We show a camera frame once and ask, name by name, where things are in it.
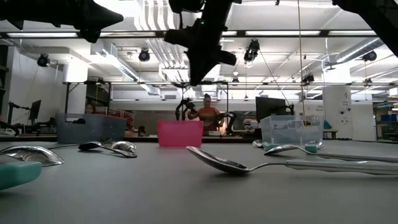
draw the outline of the woman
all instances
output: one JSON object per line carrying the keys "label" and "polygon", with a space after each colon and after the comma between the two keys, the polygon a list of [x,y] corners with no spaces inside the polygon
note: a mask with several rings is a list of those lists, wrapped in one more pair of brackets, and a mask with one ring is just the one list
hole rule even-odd
{"label": "woman", "polygon": [[189,112],[188,119],[199,118],[203,121],[203,131],[217,131],[217,125],[215,117],[220,114],[218,109],[211,107],[211,97],[209,94],[205,94],[203,99],[203,108],[200,108],[196,113]]}
{"label": "woman", "polygon": [[94,105],[93,103],[88,103],[88,104],[86,105],[86,111],[85,111],[85,113],[86,113],[86,114],[93,114],[93,113],[95,113],[95,105]]}

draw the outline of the table surface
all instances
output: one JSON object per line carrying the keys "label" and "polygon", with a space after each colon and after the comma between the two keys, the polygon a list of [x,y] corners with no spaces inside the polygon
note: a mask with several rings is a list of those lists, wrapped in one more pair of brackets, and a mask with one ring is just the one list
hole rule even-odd
{"label": "table surface", "polygon": [[[44,147],[49,142],[30,142]],[[11,144],[0,143],[0,148]],[[304,158],[266,157],[250,144],[202,149],[247,166]],[[137,143],[138,158],[55,149],[65,164],[0,192],[0,223],[396,223],[398,178],[270,166],[234,177],[185,149]],[[323,152],[398,156],[393,144],[325,141]]]}

